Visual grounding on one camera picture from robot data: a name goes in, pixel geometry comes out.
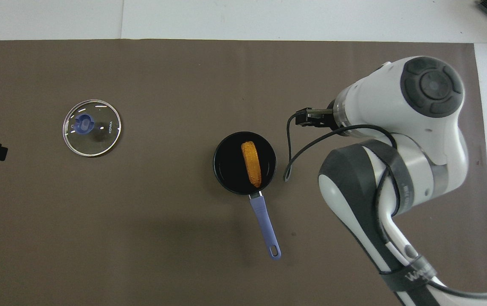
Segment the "black strap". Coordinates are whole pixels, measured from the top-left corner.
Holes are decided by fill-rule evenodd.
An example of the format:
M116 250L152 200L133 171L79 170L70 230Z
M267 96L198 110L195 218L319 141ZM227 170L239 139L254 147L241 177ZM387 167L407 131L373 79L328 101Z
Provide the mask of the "black strap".
M426 285L437 273L425 257L419 256L410 265L398 271L380 273L383 281L394 292L411 291Z
M391 174L397 196L399 196L397 207L393 215L405 213L414 204L415 190L408 167L396 149L372 139L360 145L370 149L380 159Z
M324 160L319 175L327 176L340 189L358 224L389 269L402 269L404 266L385 246L387 239L378 230L379 217L374 203L377 187L372 162L364 147L354 144L331 151Z

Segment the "white table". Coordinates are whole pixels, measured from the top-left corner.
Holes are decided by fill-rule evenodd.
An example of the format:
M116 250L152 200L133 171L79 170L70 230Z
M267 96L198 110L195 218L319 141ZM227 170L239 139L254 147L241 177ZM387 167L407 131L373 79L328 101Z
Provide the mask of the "white table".
M475 43L487 142L487 15L473 0L0 0L0 40Z

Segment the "gray joint cap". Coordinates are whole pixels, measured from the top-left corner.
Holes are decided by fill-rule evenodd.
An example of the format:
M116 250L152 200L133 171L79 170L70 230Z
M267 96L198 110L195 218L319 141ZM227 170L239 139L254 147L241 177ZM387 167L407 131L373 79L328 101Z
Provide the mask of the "gray joint cap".
M404 65L400 78L402 95L418 113L443 118L462 104L463 85L451 66L432 57L417 57Z

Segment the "handle hole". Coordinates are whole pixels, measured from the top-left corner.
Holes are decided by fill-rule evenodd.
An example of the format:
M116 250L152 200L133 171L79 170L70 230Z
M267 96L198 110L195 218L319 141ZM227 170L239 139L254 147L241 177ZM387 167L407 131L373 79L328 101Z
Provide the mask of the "handle hole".
M270 246L270 253L272 253L272 256L276 257L277 255L279 255L279 252L277 251L277 247L276 246Z

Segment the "black cable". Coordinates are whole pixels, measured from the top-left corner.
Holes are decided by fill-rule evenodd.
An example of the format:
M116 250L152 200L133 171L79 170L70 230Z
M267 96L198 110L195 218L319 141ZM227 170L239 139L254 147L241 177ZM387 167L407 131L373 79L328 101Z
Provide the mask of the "black cable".
M289 122L287 123L287 138L288 139L290 139L290 136L289 136L289 133L288 133L288 126L289 126L290 120L292 120L292 118L294 118L295 116L296 116L296 114L293 114L292 116L290 116ZM294 157L291 157L290 156L291 155L291 150L290 150L290 140L289 140L288 141L288 143L289 143L289 145L288 145L288 147L289 147L289 155L288 155L289 161L288 161L287 167L284 170L284 175L283 175L284 181L285 182L288 181L288 179L290 177L290 168L292 167L292 164L298 158L298 156L300 156L305 150L309 149L310 147L312 147L313 145L317 144L318 142L321 142L321 141L327 139L330 136L343 133L346 130L356 130L358 128L369 128L370 130L377 130L378 132L384 134L389 139L389 141L391 141L392 147L394 147L395 149L398 148L398 145L396 144L396 140L394 139L394 137L392 137L392 134L391 133L389 133L387 130L385 130L382 127L379 127L379 126L376 126L376 125L370 125L370 124L357 124L357 125L351 125L351 126L344 126L344 127L338 128L336 130L333 130L332 132L327 133L327 134L325 134L325 135L323 135L323 136L315 139L314 141L310 142L309 144L307 144L300 151L298 151L298 153L296 153L296 155L294 155Z
M294 114L292 114L292 116L290 116L287 120L287 143L288 143L288 160L290 161L290 159L292 158L292 146L290 145L290 122L292 121L293 118L295 118L296 116L298 115L302 115L302 114L305 114L306 112L305 111L302 111L302 112L296 112ZM287 174L287 170L285 170L285 175L287 176L287 178L290 176L290 170L292 170L292 166L288 166L288 174Z
M377 221L377 223L375 224L375 228L377 230L377 233L379 234L379 237L381 238L381 240L383 240L384 244L387 244L391 240L389 240L390 237L387 234L387 231L385 230L383 223L381 223L381 220L379 220L379 198L381 198L381 191L383 190L383 185L385 184L385 180L387 179L387 176L390 176L391 179L394 177L392 175L392 172L388 168L385 168L383 174L381 175L381 179L379 179L379 183L377 184L377 188L375 189L375 194L374 194L374 207L375 207L374 217ZM396 192L396 190L397 188L395 188L395 193L396 193L397 206L398 206L398 203L400 203L399 200L400 195L398 192Z

